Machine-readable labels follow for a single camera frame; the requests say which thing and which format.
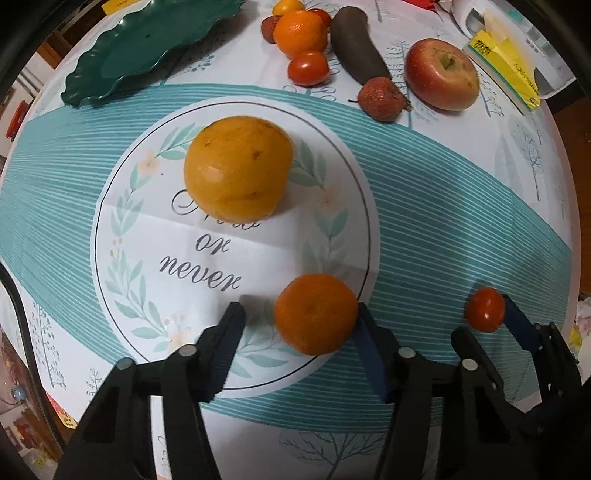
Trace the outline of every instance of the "green wavy plate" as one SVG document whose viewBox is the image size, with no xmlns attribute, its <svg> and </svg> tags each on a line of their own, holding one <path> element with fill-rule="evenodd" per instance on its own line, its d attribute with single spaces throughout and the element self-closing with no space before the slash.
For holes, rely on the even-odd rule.
<svg viewBox="0 0 591 480">
<path fill-rule="evenodd" d="M 174 47 L 204 38 L 220 20 L 238 13 L 245 0 L 152 0 L 130 13 L 78 59 L 66 77 L 64 103 L 104 99 L 126 77 L 152 70 Z"/>
</svg>

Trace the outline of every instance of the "red packet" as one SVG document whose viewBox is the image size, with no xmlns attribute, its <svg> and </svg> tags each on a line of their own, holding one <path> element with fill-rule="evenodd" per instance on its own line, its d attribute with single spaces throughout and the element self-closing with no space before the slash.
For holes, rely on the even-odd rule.
<svg viewBox="0 0 591 480">
<path fill-rule="evenodd" d="M 416 5 L 417 7 L 424 8 L 425 10 L 435 11 L 433 6 L 433 0 L 404 0 L 408 4 Z"/>
<path fill-rule="evenodd" d="M 49 393 L 45 392 L 45 394 L 47 395 L 47 398 L 49 398 L 49 402 L 51 403 L 53 409 L 56 411 L 57 416 L 60 418 L 61 422 L 69 429 L 75 429 L 78 426 L 78 422 L 74 420 L 72 417 L 70 417 L 68 412 L 61 408 L 59 403 L 56 402 Z"/>
</svg>

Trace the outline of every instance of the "red apple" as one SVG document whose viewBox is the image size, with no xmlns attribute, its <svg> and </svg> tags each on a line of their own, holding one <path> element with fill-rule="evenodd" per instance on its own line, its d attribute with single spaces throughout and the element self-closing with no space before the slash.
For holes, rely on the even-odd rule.
<svg viewBox="0 0 591 480">
<path fill-rule="evenodd" d="M 421 100 L 444 110 L 464 110 L 476 101 L 480 82 L 468 55 L 436 38 L 424 38 L 408 51 L 407 85 Z"/>
</svg>

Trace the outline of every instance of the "white appliance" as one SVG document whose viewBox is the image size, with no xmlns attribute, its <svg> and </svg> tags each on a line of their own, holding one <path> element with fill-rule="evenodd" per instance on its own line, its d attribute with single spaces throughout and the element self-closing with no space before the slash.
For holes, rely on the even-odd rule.
<svg viewBox="0 0 591 480">
<path fill-rule="evenodd" d="M 575 80 L 573 72 L 532 23 L 505 0 L 453 0 L 452 14 L 462 33 L 469 38 L 484 30 L 488 10 L 510 32 L 513 42 L 522 43 L 535 64 L 534 79 L 540 98 L 547 99 Z"/>
</svg>

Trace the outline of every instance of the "cherry tomato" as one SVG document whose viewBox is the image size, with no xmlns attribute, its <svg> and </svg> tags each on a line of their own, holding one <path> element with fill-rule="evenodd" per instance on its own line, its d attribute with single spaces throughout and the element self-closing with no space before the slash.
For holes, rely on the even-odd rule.
<svg viewBox="0 0 591 480">
<path fill-rule="evenodd" d="M 494 288 L 483 287 L 468 299 L 464 315 L 476 330 L 494 332 L 505 319 L 505 299 Z"/>
<path fill-rule="evenodd" d="M 329 64 L 319 51 L 305 51 L 294 57 L 287 67 L 287 76 L 296 85 L 316 85 L 329 75 Z"/>
<path fill-rule="evenodd" d="M 321 10 L 320 8 L 310 8 L 308 10 L 308 12 L 313 12 L 316 15 L 318 15 L 320 17 L 320 19 L 322 20 L 322 23 L 324 25 L 326 25 L 326 28 L 330 28 L 330 22 L 332 21 L 332 19 L 330 18 L 330 15 L 328 14 L 328 12 L 325 12 L 324 10 Z"/>
</svg>

